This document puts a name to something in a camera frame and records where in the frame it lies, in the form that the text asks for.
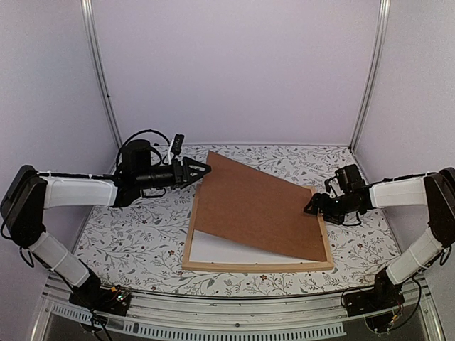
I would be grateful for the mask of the brown backing board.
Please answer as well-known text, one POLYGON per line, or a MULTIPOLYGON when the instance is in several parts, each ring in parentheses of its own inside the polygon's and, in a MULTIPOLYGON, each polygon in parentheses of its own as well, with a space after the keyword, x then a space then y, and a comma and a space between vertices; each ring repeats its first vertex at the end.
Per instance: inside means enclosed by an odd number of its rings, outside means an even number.
POLYGON ((297 259, 328 259, 323 222, 304 208, 312 190, 209 152, 197 189, 194 228, 245 246, 297 259))

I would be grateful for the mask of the red forest landscape photo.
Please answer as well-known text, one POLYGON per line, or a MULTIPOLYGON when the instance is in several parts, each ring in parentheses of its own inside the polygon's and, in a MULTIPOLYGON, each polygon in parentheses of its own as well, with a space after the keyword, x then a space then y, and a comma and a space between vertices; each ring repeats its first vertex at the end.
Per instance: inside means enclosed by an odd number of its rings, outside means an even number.
POLYGON ((214 264, 300 264, 309 259, 275 254, 200 231, 193 232, 189 260, 214 264))

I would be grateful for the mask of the light wooden picture frame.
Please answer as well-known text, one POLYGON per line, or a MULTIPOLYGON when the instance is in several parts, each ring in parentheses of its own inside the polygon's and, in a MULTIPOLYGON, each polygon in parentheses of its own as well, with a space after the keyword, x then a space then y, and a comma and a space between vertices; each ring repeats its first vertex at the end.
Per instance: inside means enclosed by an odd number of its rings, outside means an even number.
POLYGON ((181 260, 181 266, 183 270, 188 271, 205 271, 205 272, 225 272, 225 273, 302 273, 302 272, 313 272, 313 271, 327 271, 334 267, 334 261, 330 250, 328 241, 328 235, 326 231, 326 225, 322 216, 318 216, 318 226, 321 230, 321 237, 323 240, 324 252, 326 255, 325 261, 308 261, 303 259, 297 259, 293 263, 271 263, 266 264, 264 262, 254 263, 220 263, 220 262, 202 262, 194 261, 191 259, 191 252, 193 251, 194 235, 195 235, 195 219, 196 212, 198 209, 198 201, 200 197, 200 185, 196 187, 196 194, 193 201, 190 224, 186 236, 184 245, 183 256, 181 260))

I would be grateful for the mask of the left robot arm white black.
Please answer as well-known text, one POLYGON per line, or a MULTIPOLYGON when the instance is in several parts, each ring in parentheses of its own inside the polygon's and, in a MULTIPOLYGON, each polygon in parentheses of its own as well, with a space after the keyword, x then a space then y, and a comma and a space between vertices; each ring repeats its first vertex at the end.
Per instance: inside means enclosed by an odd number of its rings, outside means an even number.
POLYGON ((17 171, 1 201, 6 238, 63 277, 90 308, 106 301, 100 280, 76 257, 62 233, 47 223, 63 224, 65 231, 76 224, 77 213, 93 207, 128 207, 144 196, 145 190, 185 188, 209 174, 211 167, 185 157, 167 164, 121 161, 108 175, 38 172, 31 165, 17 171))

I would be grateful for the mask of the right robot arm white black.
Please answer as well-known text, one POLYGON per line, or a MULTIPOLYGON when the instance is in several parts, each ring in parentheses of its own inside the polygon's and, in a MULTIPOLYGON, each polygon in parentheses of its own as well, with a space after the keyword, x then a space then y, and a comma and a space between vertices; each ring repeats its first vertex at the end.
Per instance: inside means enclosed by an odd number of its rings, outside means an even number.
POLYGON ((325 186, 324 193, 313 194, 305 213, 341 225, 349 213, 361 216, 369 210, 392 212, 402 207, 406 215, 392 223, 401 222, 406 229, 413 223, 421 224, 407 249, 375 275, 375 288, 367 299, 371 308, 382 310, 394 300, 396 288, 428 269, 438 256, 450 253, 454 243, 454 168, 367 184, 357 165, 351 164, 336 170, 325 186))

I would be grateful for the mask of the floral patterned table mat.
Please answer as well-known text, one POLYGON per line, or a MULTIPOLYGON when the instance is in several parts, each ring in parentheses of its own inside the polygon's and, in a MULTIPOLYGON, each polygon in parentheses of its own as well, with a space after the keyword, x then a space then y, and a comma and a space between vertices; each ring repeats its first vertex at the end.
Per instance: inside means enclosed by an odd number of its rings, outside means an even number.
MULTIPOLYGON (((207 163, 209 152, 290 183, 325 191, 324 181, 354 163, 345 147, 187 146, 186 156, 207 163)), ((75 248, 103 284, 195 296, 291 296, 369 286, 400 253, 383 214, 350 214, 325 222, 334 267, 302 273, 225 273, 183 270, 181 260, 196 187, 170 190, 126 208, 96 207, 75 248)))

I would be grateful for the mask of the aluminium front rail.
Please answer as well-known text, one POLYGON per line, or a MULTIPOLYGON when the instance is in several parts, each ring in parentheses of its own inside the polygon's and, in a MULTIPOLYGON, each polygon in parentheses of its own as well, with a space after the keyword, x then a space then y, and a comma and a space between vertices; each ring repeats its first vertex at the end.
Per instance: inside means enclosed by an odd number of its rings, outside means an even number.
POLYGON ((125 315, 90 312, 69 301, 49 278, 32 325, 32 340, 444 340, 426 281, 403 287, 405 301, 350 315, 347 291, 318 295, 216 298, 134 291, 125 315))

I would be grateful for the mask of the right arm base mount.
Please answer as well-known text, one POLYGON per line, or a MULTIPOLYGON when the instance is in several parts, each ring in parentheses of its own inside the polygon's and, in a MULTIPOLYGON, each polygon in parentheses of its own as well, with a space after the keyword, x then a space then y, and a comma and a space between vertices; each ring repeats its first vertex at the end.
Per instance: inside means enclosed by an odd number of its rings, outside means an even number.
POLYGON ((387 278, 376 279, 371 289, 358 289, 341 296, 341 305, 349 317, 385 310, 385 313, 372 315, 365 320, 367 327, 376 333, 392 330, 403 313, 404 302, 402 284, 394 285, 387 278))

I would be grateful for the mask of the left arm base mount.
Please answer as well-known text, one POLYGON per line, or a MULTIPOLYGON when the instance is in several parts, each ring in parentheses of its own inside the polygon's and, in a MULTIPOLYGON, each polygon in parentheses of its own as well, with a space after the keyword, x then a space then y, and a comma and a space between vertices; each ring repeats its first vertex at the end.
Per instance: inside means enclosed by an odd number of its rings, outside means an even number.
POLYGON ((101 280, 90 274, 81 286, 73 286, 69 302, 88 310, 126 316, 131 303, 131 291, 120 285, 104 288, 101 280))

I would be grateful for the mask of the left aluminium corner post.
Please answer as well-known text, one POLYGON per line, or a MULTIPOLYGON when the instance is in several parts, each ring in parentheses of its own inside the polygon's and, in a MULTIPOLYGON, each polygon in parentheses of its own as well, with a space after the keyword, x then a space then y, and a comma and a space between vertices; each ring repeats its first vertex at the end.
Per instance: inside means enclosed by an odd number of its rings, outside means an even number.
POLYGON ((115 116, 114 109, 112 106, 111 96, 109 93, 109 88, 105 77, 105 71, 102 64, 102 54, 97 37, 93 3, 90 0, 82 0, 80 4, 82 9, 82 19, 84 22, 85 31, 87 35, 87 42, 92 58, 92 64, 100 91, 102 105, 104 107, 105 115, 107 117, 108 127, 109 130, 111 131, 115 146, 117 147, 117 149, 120 149, 122 145, 122 137, 119 125, 117 123, 117 118, 115 116))

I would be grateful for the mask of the aluminium corner post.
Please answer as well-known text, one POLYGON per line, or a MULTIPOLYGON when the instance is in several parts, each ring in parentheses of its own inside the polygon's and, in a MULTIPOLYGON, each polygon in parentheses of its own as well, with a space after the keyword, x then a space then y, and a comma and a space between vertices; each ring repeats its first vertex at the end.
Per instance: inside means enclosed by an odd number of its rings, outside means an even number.
POLYGON ((87 42, 92 58, 92 64, 100 91, 102 105, 104 107, 105 115, 107 117, 108 127, 109 130, 111 131, 115 146, 117 147, 117 149, 120 149, 122 145, 122 137, 119 125, 117 123, 117 118, 115 116, 114 109, 112 106, 111 96, 109 93, 109 88, 105 77, 105 71, 102 64, 102 54, 97 37, 93 3, 90 0, 82 0, 80 4, 82 9, 82 19, 84 22, 85 31, 87 35, 87 42))
POLYGON ((360 144, 360 139, 367 120, 370 103, 375 89, 375 83, 380 68, 380 61, 387 35, 387 25, 390 15, 390 0, 381 0, 378 10, 378 21, 376 25, 375 38, 373 41, 373 51, 370 59, 370 66, 366 78, 363 95, 360 101, 358 116, 355 121, 353 134, 350 139, 349 149, 355 154, 360 144))

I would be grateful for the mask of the right aluminium corner post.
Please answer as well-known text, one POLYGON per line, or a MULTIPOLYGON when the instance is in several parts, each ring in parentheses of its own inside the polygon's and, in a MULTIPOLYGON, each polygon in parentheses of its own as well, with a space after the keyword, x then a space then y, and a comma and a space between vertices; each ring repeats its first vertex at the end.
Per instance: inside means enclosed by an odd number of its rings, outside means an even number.
POLYGON ((360 101, 358 116, 355 121, 353 134, 350 139, 349 149, 355 154, 360 144, 360 139, 367 120, 370 103, 375 89, 375 83, 380 68, 380 61, 387 35, 387 25, 390 15, 390 0, 381 0, 378 10, 378 21, 376 25, 375 38, 373 41, 373 51, 370 59, 370 66, 366 78, 363 95, 360 101))

